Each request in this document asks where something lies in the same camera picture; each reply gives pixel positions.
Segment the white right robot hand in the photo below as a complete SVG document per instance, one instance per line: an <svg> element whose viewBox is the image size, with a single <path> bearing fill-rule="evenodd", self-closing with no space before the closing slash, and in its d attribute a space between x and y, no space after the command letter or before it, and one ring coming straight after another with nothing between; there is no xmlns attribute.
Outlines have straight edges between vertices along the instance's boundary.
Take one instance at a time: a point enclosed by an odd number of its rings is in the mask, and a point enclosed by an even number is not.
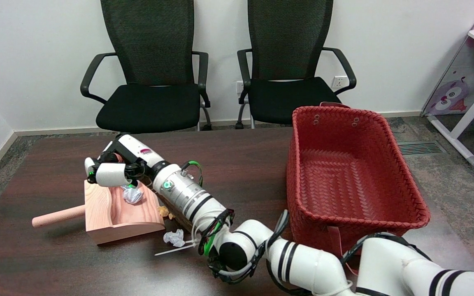
<svg viewBox="0 0 474 296"><path fill-rule="evenodd" d="M137 187L139 180L155 180L170 164L129 134L118 135L97 158L84 161L87 182L101 187Z"/></svg>

